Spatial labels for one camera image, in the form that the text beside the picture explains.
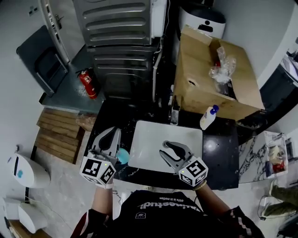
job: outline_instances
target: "white bottle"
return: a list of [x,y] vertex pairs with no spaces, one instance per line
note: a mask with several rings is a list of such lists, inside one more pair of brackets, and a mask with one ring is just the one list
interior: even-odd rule
[[206,130],[206,128],[214,121],[218,110],[219,107],[217,105],[208,107],[207,111],[204,113],[200,120],[200,126],[202,130]]

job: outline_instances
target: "white wall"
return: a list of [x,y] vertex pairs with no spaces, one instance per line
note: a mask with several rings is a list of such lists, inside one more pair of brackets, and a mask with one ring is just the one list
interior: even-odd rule
[[[41,13],[28,16],[36,0],[3,0],[0,4],[0,196],[24,199],[25,188],[19,185],[8,170],[7,160],[15,145],[30,155],[42,111],[38,100],[42,89],[25,68],[16,48],[38,30],[43,21]],[[0,232],[10,237],[0,209]]]
[[243,47],[261,88],[298,36],[294,0],[215,0],[227,19],[223,39]]

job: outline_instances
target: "white cutting board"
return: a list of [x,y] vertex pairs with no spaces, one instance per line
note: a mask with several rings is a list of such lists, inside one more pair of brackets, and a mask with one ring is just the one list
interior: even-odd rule
[[203,133],[201,130],[149,121],[138,121],[130,149],[129,166],[174,173],[174,169],[159,154],[159,150],[163,150],[173,158],[179,159],[172,149],[163,147],[165,140],[187,145],[196,157],[202,157]]

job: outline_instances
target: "fire extinguisher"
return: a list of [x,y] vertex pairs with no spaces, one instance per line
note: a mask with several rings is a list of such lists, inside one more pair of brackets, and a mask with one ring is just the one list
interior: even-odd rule
[[80,78],[88,96],[91,99],[96,99],[98,94],[98,86],[96,78],[94,77],[93,68],[83,69],[78,71],[78,77]]

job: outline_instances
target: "black t-shirt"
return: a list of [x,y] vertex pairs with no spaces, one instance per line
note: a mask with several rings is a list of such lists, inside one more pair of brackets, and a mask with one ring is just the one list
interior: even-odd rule
[[239,207],[215,218],[202,212],[182,192],[135,191],[122,204],[115,220],[91,209],[81,218],[71,238],[112,236],[112,232],[142,236],[164,233],[202,238],[263,238],[261,231]]

